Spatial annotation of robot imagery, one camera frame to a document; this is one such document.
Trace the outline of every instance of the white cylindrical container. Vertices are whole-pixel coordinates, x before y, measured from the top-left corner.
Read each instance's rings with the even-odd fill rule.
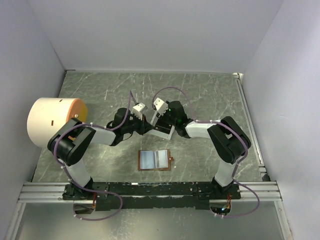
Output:
[[[39,98],[33,104],[28,120],[27,131],[32,142],[46,148],[48,141],[71,118],[85,122],[88,109],[79,98]]]

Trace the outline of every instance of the white wall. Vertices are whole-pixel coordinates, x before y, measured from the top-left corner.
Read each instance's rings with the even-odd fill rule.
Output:
[[[320,1],[285,1],[244,74],[261,152],[295,240],[320,235]]]
[[[66,69],[244,72],[283,0],[28,0]]]
[[[41,151],[27,134],[29,110],[36,99],[56,96],[62,77],[63,68],[27,0],[1,0],[0,239]]]

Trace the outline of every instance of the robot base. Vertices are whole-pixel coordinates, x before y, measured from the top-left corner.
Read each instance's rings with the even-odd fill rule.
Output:
[[[232,184],[226,191],[217,192],[212,182],[94,182],[94,190],[119,194],[123,199],[122,209],[153,208],[195,208],[209,210],[210,200],[240,199],[239,186]],[[71,184],[65,186],[63,200],[93,200],[94,196],[84,197]],[[96,211],[119,208],[119,199],[111,194],[98,193]]]

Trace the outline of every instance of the marble floor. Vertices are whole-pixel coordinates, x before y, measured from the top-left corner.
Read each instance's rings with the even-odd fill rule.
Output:
[[[147,120],[153,115],[152,98],[158,90],[175,86],[190,97],[199,120],[218,120],[231,116],[250,136],[245,110],[236,80],[231,74],[191,73],[81,73],[68,71],[59,97],[80,98],[88,107],[87,122],[105,126],[118,108],[127,107],[129,91],[146,104]],[[167,89],[163,100],[180,100],[187,115],[191,111],[183,94]],[[170,171],[138,171],[138,150],[170,149],[174,161]],[[137,133],[116,147],[91,144],[84,155],[88,172],[96,182],[186,182],[211,181],[218,170],[219,156],[208,139],[182,138],[175,132],[170,141]],[[262,181],[258,156],[253,147],[238,168],[239,181]],[[66,182],[67,176],[51,152],[43,149],[33,182]]]

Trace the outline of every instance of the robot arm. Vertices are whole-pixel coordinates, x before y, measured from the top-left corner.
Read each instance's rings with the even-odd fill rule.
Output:
[[[218,171],[212,179],[212,183],[220,191],[227,190],[233,184],[232,174],[236,162],[245,154],[245,149],[241,142],[223,126],[210,122],[196,122],[188,118],[179,101],[164,102],[157,98],[153,104],[158,112],[157,117],[167,124],[172,124],[181,137],[211,139],[221,157]],[[227,125],[241,137],[248,148],[251,147],[248,136],[232,117],[227,116],[221,120],[211,122],[221,122]]]
[[[89,144],[104,144],[108,146],[116,146],[124,139],[125,134],[137,132],[140,135],[147,133],[153,129],[153,126],[146,121],[146,106],[143,103],[135,105],[132,109],[133,114],[128,111],[124,124],[115,131],[108,131],[104,128],[94,126],[82,126],[69,132],[59,142],[57,147],[57,156],[61,162],[65,163],[71,178],[81,187],[91,189],[93,179],[87,172],[83,162],[83,155]],[[126,108],[119,108],[114,115],[113,121],[109,122],[106,128],[114,128],[121,124],[126,115]],[[70,130],[72,127],[82,124],[76,118],[70,119],[48,142],[47,148],[53,153],[58,138]]]

